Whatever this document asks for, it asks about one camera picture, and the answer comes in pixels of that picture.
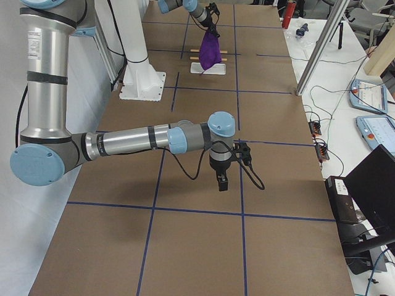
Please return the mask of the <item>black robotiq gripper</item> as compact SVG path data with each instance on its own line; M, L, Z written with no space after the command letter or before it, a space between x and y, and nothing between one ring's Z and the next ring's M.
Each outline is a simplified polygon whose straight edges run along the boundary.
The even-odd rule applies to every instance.
M216 24L219 21L220 11L216 5L216 3L209 3L207 6L201 8L201 14L199 16L199 23L204 27L208 28L208 32L211 33L216 38L220 37L219 32L217 31ZM212 16L215 15L216 21L213 21Z
M227 191L228 190L227 169L229 169L231 165L230 153L210 152L209 164L211 168L214 169L216 172L218 190Z

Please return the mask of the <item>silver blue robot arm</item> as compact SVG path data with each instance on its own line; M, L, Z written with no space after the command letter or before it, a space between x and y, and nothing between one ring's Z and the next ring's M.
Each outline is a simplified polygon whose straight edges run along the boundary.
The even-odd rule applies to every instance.
M149 61L142 20L148 1L106 1L121 56L114 62L99 29L95 1L19 1L27 32L27 84L10 154L13 175L48 186L101 157L167 150L209 156L220 191L235 161L236 123L217 111L204 123L181 120L121 131L97 132L116 86L125 101L159 102L166 74Z
M220 37L217 31L217 24L212 19L213 14L217 16L217 19L220 16L220 11L216 3L211 2L205 7L197 0L158 0L157 3L162 14L183 7L205 31L208 31L217 38Z

